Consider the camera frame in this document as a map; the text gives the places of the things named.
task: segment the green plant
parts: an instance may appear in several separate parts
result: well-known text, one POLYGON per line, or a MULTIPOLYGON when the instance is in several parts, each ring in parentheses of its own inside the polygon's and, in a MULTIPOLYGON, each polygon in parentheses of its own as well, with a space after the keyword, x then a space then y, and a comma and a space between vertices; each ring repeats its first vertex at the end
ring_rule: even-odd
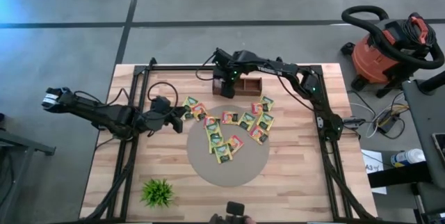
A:
POLYGON ((144 183, 140 201, 145 201, 145 206, 168 207, 172 202, 172 196, 172 185, 167 183, 167 179, 151 179, 144 183))

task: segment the gray circular mat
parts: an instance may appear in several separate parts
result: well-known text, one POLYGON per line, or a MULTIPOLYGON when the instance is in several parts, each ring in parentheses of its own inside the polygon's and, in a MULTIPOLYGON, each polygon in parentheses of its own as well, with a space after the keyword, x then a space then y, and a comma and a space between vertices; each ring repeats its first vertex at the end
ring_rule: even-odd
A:
MULTIPOLYGON (((208 113, 220 118, 223 111, 235 111, 240 117, 245 112, 238 106, 227 105, 209 109, 208 113)), ((243 185, 254 179, 266 165, 269 157, 269 140, 260 145, 250 138, 246 130, 237 125, 220 126, 224 140, 237 135, 244 142, 244 146, 234 154, 233 160, 219 164, 215 154, 209 154, 209 140, 202 121, 194 123, 188 133, 188 160, 202 179, 216 186, 243 185)))

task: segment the black hose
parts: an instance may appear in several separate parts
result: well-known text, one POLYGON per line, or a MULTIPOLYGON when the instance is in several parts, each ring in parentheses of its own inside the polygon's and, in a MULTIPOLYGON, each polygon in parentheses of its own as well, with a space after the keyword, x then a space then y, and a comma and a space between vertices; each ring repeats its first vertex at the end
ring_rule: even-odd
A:
POLYGON ((361 29, 364 29, 372 35, 375 43, 391 58, 394 58, 397 61, 402 63, 409 63, 411 65, 416 66, 417 68, 432 70, 441 67, 444 64, 444 54, 442 53, 439 45, 434 43, 430 48, 430 53, 432 56, 432 61, 427 61, 424 59, 417 59, 413 56, 409 56, 404 54, 394 48, 388 39, 385 37, 383 32, 374 24, 358 19, 356 17, 352 17, 351 15, 354 13, 367 12, 373 13, 379 17, 380 20, 387 19, 388 14, 381 8, 376 6, 354 6, 352 8, 348 8, 342 12, 341 18, 344 22, 347 22, 351 25, 358 26, 361 29))

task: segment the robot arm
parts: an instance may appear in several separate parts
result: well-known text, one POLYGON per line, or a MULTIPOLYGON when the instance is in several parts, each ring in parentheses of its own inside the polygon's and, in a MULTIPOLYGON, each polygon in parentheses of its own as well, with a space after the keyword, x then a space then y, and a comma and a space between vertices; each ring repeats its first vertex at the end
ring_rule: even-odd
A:
POLYGON ((283 63, 278 57, 276 61, 260 58, 250 51, 236 51, 233 56, 227 52, 217 49, 214 52, 215 63, 213 79, 221 82, 221 95, 233 98, 235 95, 234 84, 241 74, 249 74, 252 71, 260 71, 277 75, 278 78, 287 79, 297 94, 307 99, 313 106, 316 114, 318 128, 321 129, 322 138, 327 141, 340 139, 343 130, 343 121, 334 114, 327 101, 327 95, 321 89, 321 82, 316 72, 310 67, 299 67, 296 64, 283 63))
POLYGON ((107 128, 120 139, 129 139, 144 131, 158 131, 171 123, 177 133, 182 132, 180 117, 186 112, 182 106, 171 107, 162 96, 153 99, 150 110, 141 113, 132 106, 109 105, 80 97, 69 88, 48 88, 42 102, 43 109, 50 113, 72 113, 91 121, 97 129, 107 128))

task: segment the wooden tabletop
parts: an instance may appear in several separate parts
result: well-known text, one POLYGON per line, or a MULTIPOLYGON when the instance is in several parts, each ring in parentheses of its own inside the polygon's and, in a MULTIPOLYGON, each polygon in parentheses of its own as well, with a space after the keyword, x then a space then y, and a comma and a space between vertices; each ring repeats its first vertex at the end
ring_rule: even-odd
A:
MULTIPOLYGON (((341 117, 351 116, 339 64, 321 65, 332 110, 341 117)), ((115 98, 120 88, 129 91, 133 69, 134 65, 116 66, 109 101, 115 98)), ((210 77, 210 72, 202 72, 201 75, 210 77)), ((245 214, 257 222, 332 220, 314 114, 288 95, 277 77, 260 72, 253 72, 249 77, 262 77, 263 95, 275 100, 271 112, 275 116, 275 122, 270 131, 270 154, 261 173, 238 187, 219 187, 203 180, 189 164, 186 153, 188 130, 193 124, 197 124, 195 120, 184 123, 182 134, 176 134, 171 126, 162 128, 150 138, 141 134, 127 221, 208 222, 214 213, 225 215, 227 201, 243 203, 245 214), (172 206, 150 209, 140 201, 143 183, 151 178, 167 179, 173 185, 175 199, 172 206)), ((193 71, 151 71, 149 86, 158 81, 168 81, 176 87, 179 104, 186 96, 191 96, 203 102, 208 109, 233 104, 248 111, 250 103, 259 100, 258 97, 238 96, 227 99, 212 95, 211 82, 196 79, 193 71)), ((293 91, 289 82, 285 81, 285 84, 293 91)), ((175 100, 174 93, 168 86, 157 86, 150 95, 153 97, 158 94, 166 96, 172 103, 175 100)), ((127 100, 121 96, 116 103, 127 104, 127 100)), ((145 98, 145 110, 148 108, 149 101, 145 98)), ((99 135, 98 143, 110 137, 109 132, 104 131, 99 135)), ((117 140, 111 141, 95 152, 80 217, 90 214, 110 189, 118 143, 117 140)), ((339 149, 348 187, 366 210, 376 216, 357 137, 345 131, 339 141, 339 149)), ((342 213, 340 191, 337 187, 336 195, 342 213)), ((120 211, 121 199, 122 194, 119 194, 116 215, 120 211)))

